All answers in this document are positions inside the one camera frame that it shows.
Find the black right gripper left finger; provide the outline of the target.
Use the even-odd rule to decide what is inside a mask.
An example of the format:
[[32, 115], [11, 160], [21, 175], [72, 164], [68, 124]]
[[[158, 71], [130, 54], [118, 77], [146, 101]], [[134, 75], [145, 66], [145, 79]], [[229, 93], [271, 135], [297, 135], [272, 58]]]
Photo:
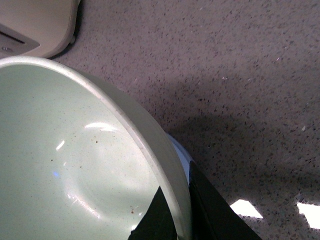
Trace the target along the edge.
[[151, 204], [131, 231], [129, 240], [176, 240], [177, 231], [162, 189], [159, 187]]

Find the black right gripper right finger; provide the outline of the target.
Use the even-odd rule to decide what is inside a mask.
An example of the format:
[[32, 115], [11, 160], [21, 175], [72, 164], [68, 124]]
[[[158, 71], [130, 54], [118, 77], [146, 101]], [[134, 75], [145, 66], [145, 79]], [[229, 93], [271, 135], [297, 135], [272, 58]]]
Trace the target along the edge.
[[195, 240], [260, 240], [228, 205], [194, 161], [189, 164], [189, 192]]

